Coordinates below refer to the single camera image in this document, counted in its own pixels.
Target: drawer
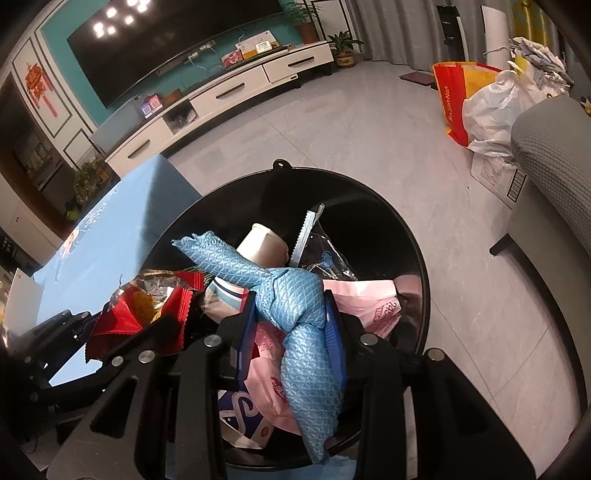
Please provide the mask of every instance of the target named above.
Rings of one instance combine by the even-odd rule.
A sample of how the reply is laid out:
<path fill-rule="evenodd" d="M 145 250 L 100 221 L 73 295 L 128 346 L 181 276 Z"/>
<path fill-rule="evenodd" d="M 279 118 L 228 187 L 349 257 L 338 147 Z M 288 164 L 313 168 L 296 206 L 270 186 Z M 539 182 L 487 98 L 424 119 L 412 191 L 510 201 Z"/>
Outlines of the drawer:
<path fill-rule="evenodd" d="M 200 119 L 217 115 L 269 88 L 262 65 L 236 75 L 191 100 Z"/>
<path fill-rule="evenodd" d="M 333 61 L 332 52 L 328 43 L 317 47 L 290 53 L 284 57 L 265 63 L 263 66 L 271 83 L 284 79 L 294 73 L 308 70 L 318 65 L 324 65 Z"/>
<path fill-rule="evenodd" d="M 135 167 L 148 160 L 153 155 L 160 153 L 161 146 L 172 139 L 173 133 L 164 121 L 158 118 L 153 124 L 142 130 L 123 145 L 109 160 L 111 166 L 119 177 L 127 175 Z"/>

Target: white box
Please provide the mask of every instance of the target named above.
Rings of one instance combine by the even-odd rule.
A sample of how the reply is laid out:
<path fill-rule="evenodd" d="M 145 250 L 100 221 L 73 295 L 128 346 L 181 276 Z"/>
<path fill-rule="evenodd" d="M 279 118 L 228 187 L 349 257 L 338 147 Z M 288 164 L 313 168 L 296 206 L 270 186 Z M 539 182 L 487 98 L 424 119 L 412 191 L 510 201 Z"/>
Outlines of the white box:
<path fill-rule="evenodd" d="M 528 180 L 523 170 L 505 163 L 502 157 L 487 157 L 480 153 L 474 153 L 472 176 L 511 209 Z"/>

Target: gray curtain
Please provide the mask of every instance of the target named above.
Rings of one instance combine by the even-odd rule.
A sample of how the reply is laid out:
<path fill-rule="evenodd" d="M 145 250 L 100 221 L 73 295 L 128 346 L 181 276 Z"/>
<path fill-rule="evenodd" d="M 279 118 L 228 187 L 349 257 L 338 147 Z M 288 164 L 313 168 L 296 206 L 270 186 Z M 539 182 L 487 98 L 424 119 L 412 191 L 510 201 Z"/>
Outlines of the gray curtain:
<path fill-rule="evenodd" d="M 387 60 L 431 71 L 449 60 L 436 5 L 445 0 L 346 0 L 366 59 Z M 470 61 L 484 62 L 486 42 L 481 5 L 504 11 L 512 30 L 511 0 L 453 0 L 466 31 Z"/>

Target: blue tablecloth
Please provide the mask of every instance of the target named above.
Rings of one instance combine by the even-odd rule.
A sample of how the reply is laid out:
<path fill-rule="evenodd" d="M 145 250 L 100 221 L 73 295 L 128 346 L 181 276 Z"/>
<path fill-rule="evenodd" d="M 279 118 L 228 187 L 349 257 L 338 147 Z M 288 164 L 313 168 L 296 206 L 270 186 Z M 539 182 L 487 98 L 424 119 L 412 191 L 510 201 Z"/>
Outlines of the blue tablecloth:
<path fill-rule="evenodd" d="M 37 323 L 63 310 L 97 313 L 134 278 L 160 236 L 201 195 L 160 155 L 127 174 L 86 215 L 33 279 L 45 290 Z M 52 385 L 95 372 L 80 349 Z"/>

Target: tv screen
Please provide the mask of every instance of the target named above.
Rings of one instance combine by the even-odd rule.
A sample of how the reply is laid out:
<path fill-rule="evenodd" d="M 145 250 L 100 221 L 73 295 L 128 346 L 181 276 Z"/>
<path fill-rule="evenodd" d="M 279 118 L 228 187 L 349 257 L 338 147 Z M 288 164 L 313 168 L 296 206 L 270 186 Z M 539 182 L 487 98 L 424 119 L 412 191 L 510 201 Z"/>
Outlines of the tv screen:
<path fill-rule="evenodd" d="M 278 0 L 113 0 L 68 43 L 98 97 L 110 106 L 195 46 L 281 12 Z"/>

